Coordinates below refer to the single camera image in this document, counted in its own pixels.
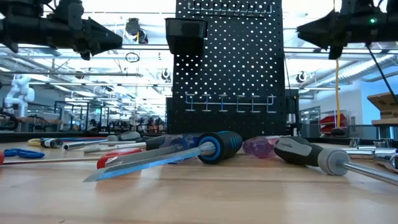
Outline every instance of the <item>wooden workbench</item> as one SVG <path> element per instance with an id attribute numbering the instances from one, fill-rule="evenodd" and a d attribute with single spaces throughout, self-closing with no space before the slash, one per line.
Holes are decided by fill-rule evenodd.
<path id="1" fill-rule="evenodd" d="M 1 144 L 0 150 L 24 145 Z M 47 150 L 51 158 L 82 156 Z M 279 158 L 239 154 L 217 166 L 190 159 L 83 183 L 95 167 L 95 162 L 2 166 L 0 223 L 363 224 L 398 219 L 398 187 L 352 172 L 327 176 Z"/>

